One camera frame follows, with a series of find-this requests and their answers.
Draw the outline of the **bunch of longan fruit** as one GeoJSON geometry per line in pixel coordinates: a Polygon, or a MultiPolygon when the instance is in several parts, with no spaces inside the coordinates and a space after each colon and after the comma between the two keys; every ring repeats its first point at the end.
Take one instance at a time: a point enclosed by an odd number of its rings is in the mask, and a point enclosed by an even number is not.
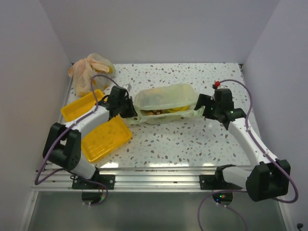
{"type": "Polygon", "coordinates": [[[162,115],[165,114],[166,111],[165,110],[149,110],[145,112],[146,115],[148,116],[154,116],[154,115],[162,115]]]}

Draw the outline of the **green knotted plastic bag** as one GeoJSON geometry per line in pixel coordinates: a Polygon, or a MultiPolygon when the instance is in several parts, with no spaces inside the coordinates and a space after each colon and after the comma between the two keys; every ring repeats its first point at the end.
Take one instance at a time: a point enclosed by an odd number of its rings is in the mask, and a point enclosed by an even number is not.
{"type": "Polygon", "coordinates": [[[199,94],[190,84],[173,84],[139,91],[133,99],[137,112],[136,117],[128,118],[129,124],[147,123],[157,125],[169,123],[180,118],[199,118],[202,116],[203,107],[194,110],[199,94]],[[169,113],[167,109],[189,106],[187,111],[169,113]],[[149,110],[165,110],[162,115],[146,115],[149,110]]]}

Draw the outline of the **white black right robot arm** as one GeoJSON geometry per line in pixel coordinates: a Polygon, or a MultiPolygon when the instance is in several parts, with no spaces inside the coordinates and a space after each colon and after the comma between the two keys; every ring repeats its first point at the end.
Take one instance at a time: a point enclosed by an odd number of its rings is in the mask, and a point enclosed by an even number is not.
{"type": "Polygon", "coordinates": [[[226,189],[234,185],[248,192],[255,201],[286,195],[291,166],[287,160],[279,160],[256,136],[246,113],[235,108],[230,89],[218,89],[213,96],[200,94],[195,109],[203,108],[206,119],[216,120],[237,140],[248,157],[252,170],[243,170],[235,165],[216,168],[209,184],[214,189],[226,189]]]}

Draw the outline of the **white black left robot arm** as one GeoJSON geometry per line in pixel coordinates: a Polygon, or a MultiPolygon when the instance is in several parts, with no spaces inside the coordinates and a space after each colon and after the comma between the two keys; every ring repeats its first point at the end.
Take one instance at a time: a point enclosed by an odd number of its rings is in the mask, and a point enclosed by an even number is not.
{"type": "Polygon", "coordinates": [[[44,162],[50,161],[66,171],[83,178],[89,189],[99,186],[100,177],[94,162],[102,159],[132,138],[132,132],[124,123],[124,118],[137,115],[128,90],[114,86],[110,94],[100,90],[64,108],[69,112],[81,112],[89,100],[89,110],[60,124],[54,123],[49,131],[43,151],[44,162]]]}

